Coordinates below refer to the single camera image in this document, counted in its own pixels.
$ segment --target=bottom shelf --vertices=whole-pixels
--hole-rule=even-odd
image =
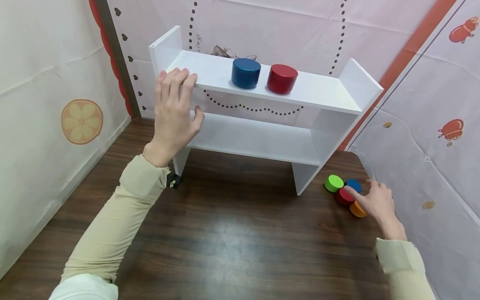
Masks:
[[[202,129],[187,147],[307,165],[323,164],[309,129],[211,113],[205,113]]]

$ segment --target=hand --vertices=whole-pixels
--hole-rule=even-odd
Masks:
[[[188,69],[162,71],[155,88],[155,134],[143,152],[145,159],[156,167],[169,161],[200,131],[205,115],[199,106],[190,120],[190,98],[197,74]]]
[[[370,187],[366,196],[360,195],[349,186],[344,189],[357,200],[367,214],[375,218],[386,240],[407,240],[405,228],[395,215],[392,190],[375,180],[366,182]]]

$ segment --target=orange disc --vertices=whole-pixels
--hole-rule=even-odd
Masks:
[[[61,112],[63,134],[74,144],[83,145],[95,139],[102,125],[102,110],[90,100],[73,100]]]
[[[360,204],[355,200],[354,203],[350,204],[350,211],[356,217],[363,218],[367,216],[367,213],[363,211],[360,207]]]

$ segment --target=fabric backdrop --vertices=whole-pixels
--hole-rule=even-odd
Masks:
[[[438,299],[480,299],[480,3],[457,1],[349,148],[392,187]]]
[[[0,39],[1,278],[130,117],[87,1],[2,1]]]

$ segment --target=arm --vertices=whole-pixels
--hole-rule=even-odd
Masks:
[[[111,283],[140,225],[165,188],[170,173],[167,164],[202,126],[204,114],[198,106],[190,120],[196,80],[197,75],[189,75],[187,69],[161,72],[156,85],[154,137],[143,154],[127,165],[120,186],[80,238],[51,299],[118,297]]]
[[[420,253],[407,240],[405,228],[395,215],[392,191],[374,180],[368,180],[367,185],[370,191],[366,196],[350,187],[345,189],[380,226],[384,240],[377,239],[375,248],[392,300],[435,300]]]

